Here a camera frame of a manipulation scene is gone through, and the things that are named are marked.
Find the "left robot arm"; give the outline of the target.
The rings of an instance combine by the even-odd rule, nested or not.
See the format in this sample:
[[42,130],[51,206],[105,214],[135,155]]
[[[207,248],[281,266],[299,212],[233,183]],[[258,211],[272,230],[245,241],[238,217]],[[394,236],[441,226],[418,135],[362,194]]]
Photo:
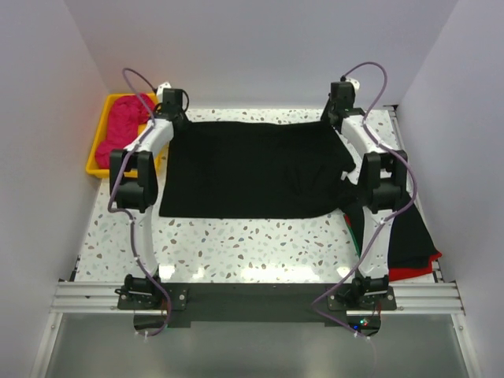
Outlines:
[[128,217],[133,260],[145,275],[143,279],[127,276],[119,296],[145,306],[160,306],[168,312],[171,299],[161,285],[152,236],[152,213],[158,198],[154,160],[173,139],[175,130],[187,125],[190,100],[185,90],[167,83],[158,87],[156,97],[154,108],[146,109],[148,119],[143,131],[133,142],[110,155],[108,211]]

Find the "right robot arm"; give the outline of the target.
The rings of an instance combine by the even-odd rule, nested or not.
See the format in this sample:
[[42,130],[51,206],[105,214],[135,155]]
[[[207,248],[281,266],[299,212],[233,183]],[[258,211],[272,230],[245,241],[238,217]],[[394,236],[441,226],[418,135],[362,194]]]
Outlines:
[[367,126],[364,110],[354,106],[357,88],[358,82],[345,76],[331,83],[323,112],[361,158],[357,199],[364,219],[361,255],[352,281],[342,283],[331,295],[350,307],[370,307],[388,292],[391,226],[407,194],[407,155],[392,149]]

